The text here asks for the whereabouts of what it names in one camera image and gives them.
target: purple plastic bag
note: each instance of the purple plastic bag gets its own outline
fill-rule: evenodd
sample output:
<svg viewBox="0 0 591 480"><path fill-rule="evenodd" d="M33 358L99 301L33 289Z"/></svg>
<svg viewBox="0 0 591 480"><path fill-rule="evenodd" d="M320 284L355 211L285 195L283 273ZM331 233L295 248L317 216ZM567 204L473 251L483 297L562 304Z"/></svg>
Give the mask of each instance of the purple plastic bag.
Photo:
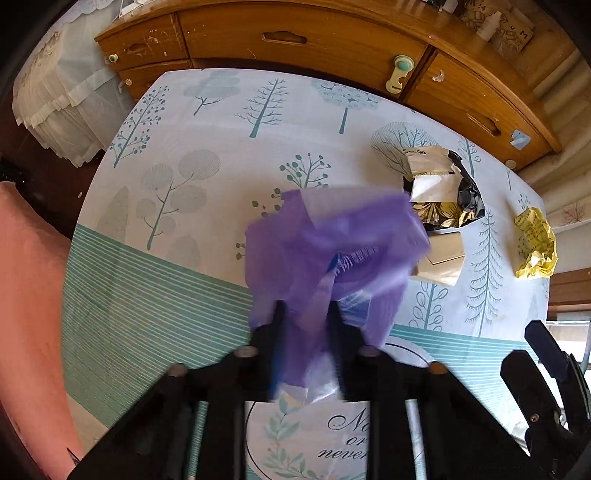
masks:
<svg viewBox="0 0 591 480"><path fill-rule="evenodd" d="M408 196L399 191L318 188L291 190L282 198L280 212L246 230L249 324L255 329L268 323L274 302L286 302L282 380L307 388L327 368L319 365L330 365L329 301L360 291L371 297L362 330L368 344L382 347L429 241Z"/></svg>

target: teal striped pattern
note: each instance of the teal striped pattern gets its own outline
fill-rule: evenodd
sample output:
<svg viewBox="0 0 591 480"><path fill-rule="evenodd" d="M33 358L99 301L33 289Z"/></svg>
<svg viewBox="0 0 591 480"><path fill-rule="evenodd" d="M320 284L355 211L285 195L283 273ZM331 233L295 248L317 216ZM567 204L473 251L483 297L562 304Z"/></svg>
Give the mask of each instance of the teal striped pattern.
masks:
<svg viewBox="0 0 591 480"><path fill-rule="evenodd" d="M68 393L111 426L175 362L248 343L251 296L78 225L63 293Z"/></svg>
<svg viewBox="0 0 591 480"><path fill-rule="evenodd" d="M526 342L432 332L403 325L394 325L390 335L415 343L435 360L447 365L493 414L511 395L500 375L503 359L513 350L526 350L537 360Z"/></svg>

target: table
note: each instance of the table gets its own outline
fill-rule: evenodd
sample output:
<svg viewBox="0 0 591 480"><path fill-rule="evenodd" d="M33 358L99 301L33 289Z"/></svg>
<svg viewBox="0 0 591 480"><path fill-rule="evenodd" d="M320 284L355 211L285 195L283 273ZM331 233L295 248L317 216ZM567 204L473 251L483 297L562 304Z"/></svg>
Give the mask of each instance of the table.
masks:
<svg viewBox="0 0 591 480"><path fill-rule="evenodd" d="M400 187L380 150L433 144L462 156L486 215L461 230L466 262L455 287L409 282L385 348L415 365L446 363L511 429L522 417L500 364L513 349L529 349L524 327L545 319L548 302L547 280L515 278L513 218L530 205L543 208L540 198L487 152L418 112L331 82L257 70L166 73L117 133L70 251L68 393L110 426L170 364L207 365L244 344L247 224L279 209L281 192L293 188ZM363 320L368 301L349 297L342 308ZM287 393L249 406L250 474L362 478L364 408L334 396L302 406ZM418 434L415 443L420 456Z"/></svg>

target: metal pole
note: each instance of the metal pole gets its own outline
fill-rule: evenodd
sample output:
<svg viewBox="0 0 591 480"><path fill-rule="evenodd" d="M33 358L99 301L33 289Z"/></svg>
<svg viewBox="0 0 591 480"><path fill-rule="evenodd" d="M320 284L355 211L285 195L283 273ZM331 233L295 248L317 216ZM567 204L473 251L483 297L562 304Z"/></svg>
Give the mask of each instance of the metal pole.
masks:
<svg viewBox="0 0 591 480"><path fill-rule="evenodd" d="M587 371L587 365L589 364L589 354L591 353L591 319L589 319L589 327L587 328L587 344L585 344L585 353L583 355L583 361L580 364L581 373L583 376Z"/></svg>

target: yellow crumpled paper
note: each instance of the yellow crumpled paper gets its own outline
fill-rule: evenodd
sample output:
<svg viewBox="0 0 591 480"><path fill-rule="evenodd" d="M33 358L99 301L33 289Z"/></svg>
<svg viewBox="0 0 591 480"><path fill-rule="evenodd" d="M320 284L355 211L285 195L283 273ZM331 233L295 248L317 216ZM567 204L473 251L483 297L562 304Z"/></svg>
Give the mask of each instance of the yellow crumpled paper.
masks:
<svg viewBox="0 0 591 480"><path fill-rule="evenodd" d="M522 232L519 252L525 262L515 272L517 278L550 278L554 273L558 255L556 237L539 208L530 207L515 217L517 228Z"/></svg>

